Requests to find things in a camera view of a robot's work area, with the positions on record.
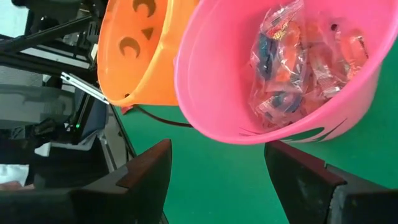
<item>bucket handle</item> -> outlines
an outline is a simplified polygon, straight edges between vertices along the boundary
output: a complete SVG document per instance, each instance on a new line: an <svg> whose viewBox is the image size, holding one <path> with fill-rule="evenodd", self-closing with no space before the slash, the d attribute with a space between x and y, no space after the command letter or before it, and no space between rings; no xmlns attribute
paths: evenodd
<svg viewBox="0 0 398 224"><path fill-rule="evenodd" d="M139 105L134 105L133 109L137 109L139 111L141 111L142 113L144 113L145 115L149 116L150 118L153 118L161 123L165 123L165 124L169 124L169 125L173 125L173 126L178 126L178 127L183 127L183 128L193 128L191 124L189 123L180 123L180 122L176 122L176 121L169 121L167 119L163 119L160 118L156 115L151 114L150 112L142 109Z"/></svg>

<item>plastic wrapper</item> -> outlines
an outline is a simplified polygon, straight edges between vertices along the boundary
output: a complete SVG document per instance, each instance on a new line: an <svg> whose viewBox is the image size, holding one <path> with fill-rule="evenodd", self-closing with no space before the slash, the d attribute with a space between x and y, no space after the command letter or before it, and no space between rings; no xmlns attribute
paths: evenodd
<svg viewBox="0 0 398 224"><path fill-rule="evenodd" d="M251 107L267 129L294 122L293 114L306 91L302 10L302 0L271 9L252 48L251 64L257 75Z"/></svg>
<svg viewBox="0 0 398 224"><path fill-rule="evenodd" d="M271 9L252 47L256 78L249 104L266 131L283 128L336 96L368 59L359 29L296 0Z"/></svg>
<svg viewBox="0 0 398 224"><path fill-rule="evenodd" d="M346 77L351 80L369 58L364 35L359 29L352 28L345 22L336 27L336 43L340 47L346 67L348 66Z"/></svg>
<svg viewBox="0 0 398 224"><path fill-rule="evenodd" d="M252 58L267 91L304 92L307 54L302 13L303 1L296 0L271 9L260 26Z"/></svg>

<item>black crescent eye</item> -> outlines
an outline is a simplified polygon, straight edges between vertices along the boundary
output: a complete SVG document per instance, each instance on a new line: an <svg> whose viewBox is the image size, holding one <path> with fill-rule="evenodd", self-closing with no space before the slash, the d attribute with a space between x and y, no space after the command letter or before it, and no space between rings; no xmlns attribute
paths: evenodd
<svg viewBox="0 0 398 224"><path fill-rule="evenodd" d="M141 47L139 46L138 42L136 39L132 37L125 37L123 38L122 41L119 43L119 49L120 52L124 55L124 49L126 47L130 47L136 51L136 58L138 58L139 54L141 53Z"/></svg>
<svg viewBox="0 0 398 224"><path fill-rule="evenodd" d="M132 8L137 12L138 7L141 4L145 4L148 7L148 17L151 17L156 10L155 0L133 0Z"/></svg>

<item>cloth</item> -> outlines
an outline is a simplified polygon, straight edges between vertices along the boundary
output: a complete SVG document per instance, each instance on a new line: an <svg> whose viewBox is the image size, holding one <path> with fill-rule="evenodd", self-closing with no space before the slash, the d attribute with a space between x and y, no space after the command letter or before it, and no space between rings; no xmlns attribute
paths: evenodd
<svg viewBox="0 0 398 224"><path fill-rule="evenodd" d="M18 181L11 181L4 184L0 184L0 190L33 190L35 189L33 184L23 187Z"/></svg>
<svg viewBox="0 0 398 224"><path fill-rule="evenodd" d="M0 184L18 181L25 186L29 165L0 164Z"/></svg>

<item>bucket rim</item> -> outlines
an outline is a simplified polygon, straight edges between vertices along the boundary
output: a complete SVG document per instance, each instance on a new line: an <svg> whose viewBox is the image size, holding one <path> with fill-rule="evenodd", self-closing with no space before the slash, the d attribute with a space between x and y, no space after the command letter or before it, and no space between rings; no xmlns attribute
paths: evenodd
<svg viewBox="0 0 398 224"><path fill-rule="evenodd" d="M117 1L116 0L112 0L113 1L113 7L115 7L115 5L117 5ZM143 87L145 86L145 79L148 79L148 76L153 72L153 68L155 67L155 64L157 63L157 61L159 60L159 56L161 55L161 53L162 53L162 51L163 50L166 50L166 49L164 49L164 47L162 46L162 43L161 43L161 41L162 41L162 39L164 39L164 29L165 29L165 23L166 23L166 20L169 18L169 20L170 20L170 18L171 18L171 15L170 15L170 13L172 13L172 8L171 7L173 7L174 5L175 5L175 1L181 1L181 0L167 0L167 5L166 5L166 10L165 10L165 18L164 18L164 20L163 20L163 22L160 24L161 25L161 28L162 28L162 33L160 34L160 37L159 37L159 41L158 41L158 43L157 43L157 45L156 45L156 49L155 49L155 52L154 52L154 54L153 54L153 56L152 56L152 58L151 58L151 60L150 60L150 62L149 62L149 64L148 64L148 66L147 66L147 68L146 68L146 70L145 70L145 72L143 73L143 74L140 74L140 76L141 76L141 79L140 79L140 81L138 82L138 84L137 84L137 86L135 87L135 89L133 89L133 91L131 91L130 93L128 93L128 96L127 97L124 97L124 98L118 98L118 99L115 99L115 98L110 98L110 97L108 97L108 96L106 96L106 93L103 91L103 89L101 88L101 75L100 75L100 72L99 71L97 71L97 77L98 77L98 83L99 83L99 87L101 88L101 91L104 93L104 95L106 96L106 99L111 103L111 104L113 104L113 105L116 105L116 106L131 106L131 105L133 105L133 104L137 104L137 103L133 103L133 102L135 102L136 101L136 93L139 93L142 89L143 89ZM104 21L107 21L107 20L113 20L112 18L114 17L115 15L114 15L114 12L113 11L106 11L105 12L105 15L104 15ZM105 36L108 36L109 35L109 33L112 31L112 28L110 28L109 27L109 25L107 25L107 29L103 29L103 28L101 28L101 30L100 30L100 33L99 33L99 40L98 40L98 53L100 52L100 51L103 51L104 52L104 54L106 54L105 52L105 49L104 50L101 50L101 49L103 49L103 48L101 48L100 47L100 43L101 43L101 40L102 40L102 42L107 42L108 40L107 40L107 37L105 37Z"/></svg>
<svg viewBox="0 0 398 224"><path fill-rule="evenodd" d="M271 131L268 133L264 134L258 134L254 136L223 136L220 134L215 134L212 133L211 131L208 131L206 128L204 128L200 123L197 122L197 120L194 118L195 117L195 112L190 111L190 108L188 104L181 103L184 98L179 91L179 86L184 85L184 83L180 83L179 81L179 74L183 74L186 71L181 71L180 69L180 64L181 63L186 63L189 62L189 58L183 58L182 54L186 54L186 49L187 47L187 38L189 36L189 33L191 33L192 30L197 30L201 29L200 27L196 26L193 28L192 24L197 22L195 20L201 20L204 21L207 19L211 13L213 12L212 10L209 11L208 9L213 7L216 8L217 5L220 3L220 0L206 0L206 1L200 1L198 6L196 7L194 13L192 14L190 21L188 22L188 26L185 29L184 35L182 37L182 41L180 44L180 49L177 54L176 58L176 66L175 66L175 76L174 76L174 82L175 82L175 91L178 99L178 103L180 106L180 109L183 113L183 115L186 117L188 122L199 132L201 132L203 135L205 135L208 138L214 139L219 142L224 142L228 144L240 144L240 145L248 145L248 144L263 144L265 142L270 142L282 138L286 138L288 136L291 136L293 134L298 134L297 130L299 129L300 126L305 126L308 123L316 123L319 119L322 119L322 116L327 113L328 111L333 111L334 108L339 106L342 102L342 99L346 95L353 94L354 92L358 91L361 86L365 82L367 82L376 72L376 70L382 65L382 61L394 45L394 42L397 38L398 35L398 1L396 0L395 5L394 5L394 17L391 19L391 23L388 27L388 30L386 32L386 35L381 39L380 43L382 43L377 50L373 53L373 56L368 59L366 64L363 66L361 71L350 81L348 84L342 89L342 91L337 94L335 97L333 97L331 100L329 100L327 103L322 105L320 108L312 112L311 114L307 115L306 117L300 119L299 121L290 124L284 128L280 128L275 131Z"/></svg>

